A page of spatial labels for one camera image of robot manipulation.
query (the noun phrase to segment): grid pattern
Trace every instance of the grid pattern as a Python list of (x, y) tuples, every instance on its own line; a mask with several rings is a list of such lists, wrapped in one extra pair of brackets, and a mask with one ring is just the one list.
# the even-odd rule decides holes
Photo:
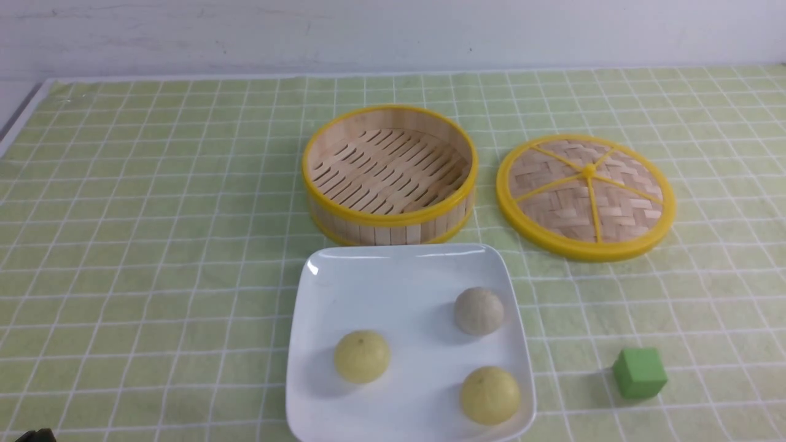
[[(299, 155), (364, 105), (472, 136), (475, 216), (501, 251), (538, 417), (522, 440), (786, 438), (786, 67), (55, 83), (0, 162), (0, 440), (293, 440), (285, 365), (299, 272), (332, 245)], [(516, 235), (494, 177), (527, 139), (579, 132), (652, 160), (670, 235), (572, 263)], [(608, 368), (659, 348), (670, 382), (628, 403)]]

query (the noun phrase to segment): dark object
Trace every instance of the dark object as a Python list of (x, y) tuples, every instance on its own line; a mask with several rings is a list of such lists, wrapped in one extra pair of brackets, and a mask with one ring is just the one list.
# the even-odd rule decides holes
[(17, 442), (57, 442), (51, 429), (43, 428), (38, 431), (28, 431)]

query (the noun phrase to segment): bamboo steamer basket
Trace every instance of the bamboo steamer basket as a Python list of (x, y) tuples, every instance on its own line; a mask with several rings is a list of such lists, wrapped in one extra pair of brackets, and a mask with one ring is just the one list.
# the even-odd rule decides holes
[(514, 149), (497, 174), (497, 199), (526, 239), (584, 261), (649, 251), (677, 211), (674, 191), (654, 164), (623, 145), (580, 134)]
[(342, 245), (446, 241), (472, 214), (477, 170), (458, 125), (400, 105), (336, 118), (303, 154), (311, 218)]

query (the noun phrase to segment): lid center knob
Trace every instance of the lid center knob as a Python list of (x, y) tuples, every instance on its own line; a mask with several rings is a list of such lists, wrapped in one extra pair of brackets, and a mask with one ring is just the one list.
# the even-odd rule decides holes
[(582, 169), (582, 176), (584, 178), (592, 178), (595, 176), (595, 164), (587, 164)]

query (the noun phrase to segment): yellow plastic rim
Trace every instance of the yellow plastic rim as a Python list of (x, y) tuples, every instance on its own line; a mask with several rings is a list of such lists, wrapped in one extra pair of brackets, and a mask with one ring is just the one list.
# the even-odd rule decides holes
[[(308, 155), (311, 151), (311, 147), (314, 145), (316, 140), (318, 140), (322, 133), (328, 130), (333, 124), (339, 123), (346, 118), (351, 118), (352, 116), (356, 116), (358, 114), (366, 113), (366, 112), (374, 112), (378, 110), (385, 110), (385, 109), (401, 109), (401, 110), (408, 110), (412, 112), (420, 112), (424, 113), (429, 116), (433, 116), (445, 123), (448, 123), (453, 129), (458, 131), (461, 134), (461, 137), (467, 142), (469, 146), (469, 151), (472, 153), (472, 164), (469, 168), (469, 174), (467, 175), (467, 179), (459, 186), (458, 190), (453, 192), (451, 195), (446, 197), (444, 200), (440, 201), (437, 204), (434, 204), (427, 208), (422, 208), (421, 210), (416, 210), (415, 212), (407, 212), (407, 213), (398, 213), (395, 215), (378, 215), (376, 213), (365, 213), (360, 212), (357, 210), (352, 210), (350, 208), (346, 208), (336, 202), (328, 199), (322, 192), (320, 192), (314, 183), (308, 179)], [(346, 113), (342, 116), (335, 118), (334, 120), (327, 123), (323, 126), (316, 134), (311, 137), (308, 144), (306, 145), (306, 149), (303, 152), (303, 161), (301, 163), (301, 173), (303, 174), (303, 181), (306, 183), (306, 191), (308, 194), (314, 198), (320, 206), (322, 206), (325, 210), (332, 213), (333, 215), (339, 216), (347, 221), (351, 221), (353, 223), (362, 224), (364, 226), (370, 227), (405, 227), (411, 226), (413, 224), (422, 224), (426, 223), (427, 221), (431, 221), (434, 218), (438, 218), (446, 213), (450, 212), (451, 209), (456, 207), (456, 204), (464, 200), (472, 189), (475, 187), (475, 181), (477, 180), (478, 176), (478, 153), (475, 149), (475, 145), (472, 143), (472, 139), (469, 135), (461, 129), (456, 123), (447, 119), (444, 116), (439, 115), (437, 112), (430, 111), (428, 109), (421, 109), (414, 106), (405, 106), (405, 105), (382, 105), (382, 106), (372, 106), (368, 108), (358, 109), (349, 113)]]
[[(513, 166), (513, 162), (527, 149), (531, 149), (537, 145), (547, 142), (568, 139), (605, 144), (612, 148), (610, 152), (619, 151), (635, 159), (641, 163), (641, 165), (644, 166), (653, 177), (655, 177), (655, 180), (658, 182), (661, 192), (663, 193), (663, 201), (661, 201), (663, 206), (663, 214), (660, 216), (660, 219), (655, 224), (655, 226), (650, 229), (650, 231), (638, 238), (623, 242), (603, 243), (579, 241), (556, 234), (536, 223), (528, 216), (524, 215), (523, 212), (521, 212), (518, 205), (516, 204), (516, 200), (511, 195), (509, 188), (510, 169)], [(603, 155), (603, 157), (598, 160), (598, 163), (605, 160), (606, 157), (608, 157), (608, 154)], [(593, 195), (591, 179), (588, 179), (588, 183), (590, 186), (589, 194)], [(626, 186), (620, 186), (620, 188), (630, 190)], [(634, 152), (633, 150), (628, 149), (624, 145), (610, 142), (609, 140), (604, 140), (603, 138), (595, 138), (588, 135), (579, 134), (559, 134), (537, 138), (520, 145), (510, 152), (508, 156), (506, 156), (502, 161), (499, 172), (497, 173), (497, 200), (500, 209), (502, 210), (502, 214), (505, 216), (511, 226), (513, 226), (513, 228), (516, 229), (516, 231), (518, 231), (526, 239), (550, 252), (556, 253), (557, 255), (565, 256), (571, 260), (580, 261), (603, 262), (628, 260), (635, 256), (646, 253), (655, 247), (659, 242), (661, 242), (661, 240), (663, 240), (663, 237), (666, 236), (669, 229), (671, 228), (671, 225), (674, 223), (674, 217), (677, 213), (677, 202), (674, 197), (674, 191), (671, 189), (671, 185), (666, 179), (666, 176), (663, 175), (663, 173), (661, 173), (654, 164), (650, 163), (646, 158)], [(594, 198), (592, 197), (590, 200), (593, 207), (594, 222), (597, 227), (597, 207), (595, 206)]]

